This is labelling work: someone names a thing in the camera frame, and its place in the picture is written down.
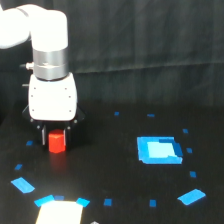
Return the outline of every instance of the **white object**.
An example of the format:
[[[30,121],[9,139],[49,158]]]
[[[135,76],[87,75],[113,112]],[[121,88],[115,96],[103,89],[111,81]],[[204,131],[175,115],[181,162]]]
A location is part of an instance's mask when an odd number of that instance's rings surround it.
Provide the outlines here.
[[[41,206],[36,224],[80,224],[82,210],[76,202],[51,201]]]
[[[24,43],[31,34],[32,47],[43,52],[59,51],[68,46],[67,17],[63,12],[37,5],[23,5],[1,12],[0,49]]]
[[[148,142],[147,144],[150,158],[177,157],[172,143]]]
[[[69,121],[75,117],[77,91],[73,74],[60,81],[46,82],[34,75],[29,84],[29,112],[35,120]]]
[[[24,43],[29,37],[29,21],[18,9],[0,12],[0,49]]]

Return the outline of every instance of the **blue tape marker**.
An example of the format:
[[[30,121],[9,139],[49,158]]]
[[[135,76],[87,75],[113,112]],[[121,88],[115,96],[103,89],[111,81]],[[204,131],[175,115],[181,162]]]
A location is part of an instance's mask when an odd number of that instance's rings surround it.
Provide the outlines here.
[[[150,207],[156,207],[156,200],[150,200],[149,201],[149,206]]]
[[[193,178],[196,178],[197,177],[196,172],[190,171],[190,176],[193,177]]]
[[[181,164],[182,158],[168,156],[167,158],[150,158],[148,142],[174,141],[174,137],[138,137],[138,156],[139,160],[145,164]]]
[[[190,205],[191,203],[198,201],[199,199],[205,197],[206,194],[200,190],[193,190],[183,196],[179,197],[178,200],[182,201],[185,205]]]
[[[147,117],[155,117],[155,114],[147,114]]]
[[[41,205],[43,205],[47,202],[50,202],[50,201],[54,201],[53,195],[49,195],[44,198],[40,198],[40,199],[34,201],[34,203],[36,204],[37,207],[40,207]]]
[[[31,145],[33,145],[33,141],[28,141],[28,142],[26,143],[26,145],[27,145],[27,146],[31,146]]]
[[[180,144],[176,143],[173,139],[159,139],[160,143],[172,143],[175,155],[177,156],[183,156],[183,152],[181,150]]]
[[[32,192],[35,188],[29,184],[26,180],[24,180],[22,177],[15,179],[11,181],[11,183],[17,187],[20,191],[22,191],[24,194],[25,193],[30,193]]]
[[[183,129],[183,133],[184,134],[188,134],[188,130],[187,129]]]
[[[83,207],[86,207],[90,203],[90,201],[87,201],[83,198],[78,198],[76,203],[79,204],[79,205],[82,205]]]
[[[183,156],[183,152],[181,150],[180,144],[176,143],[176,142],[174,142],[172,144],[173,144],[175,155],[182,157]]]
[[[64,196],[61,196],[61,195],[55,195],[54,196],[54,200],[56,200],[56,201],[63,201],[64,200]]]
[[[22,166],[23,166],[22,164],[17,164],[17,166],[15,167],[15,170],[20,170]]]
[[[145,164],[182,164],[182,161],[181,157],[168,156],[167,158],[148,158],[142,162]]]
[[[111,206],[112,205],[112,199],[105,199],[104,200],[104,206]]]
[[[187,148],[187,152],[188,152],[188,153],[192,153],[193,151],[192,151],[191,148]]]

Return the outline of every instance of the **white cylinder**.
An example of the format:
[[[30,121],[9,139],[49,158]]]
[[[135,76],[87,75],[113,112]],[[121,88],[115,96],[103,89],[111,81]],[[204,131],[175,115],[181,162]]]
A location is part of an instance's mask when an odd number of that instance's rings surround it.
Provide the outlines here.
[[[18,9],[0,12],[0,49],[24,43],[30,34],[27,17]]]
[[[68,46],[67,17],[63,12],[47,10],[32,18],[32,46],[37,51],[51,52]]]
[[[3,11],[3,9],[2,9],[2,6],[1,6],[1,4],[0,4],[0,13]]]

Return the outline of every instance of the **red block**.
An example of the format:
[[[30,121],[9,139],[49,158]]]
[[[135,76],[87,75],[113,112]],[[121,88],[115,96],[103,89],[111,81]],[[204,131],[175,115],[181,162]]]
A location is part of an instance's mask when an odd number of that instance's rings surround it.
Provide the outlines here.
[[[49,133],[49,151],[59,153],[65,151],[63,130],[53,130]]]

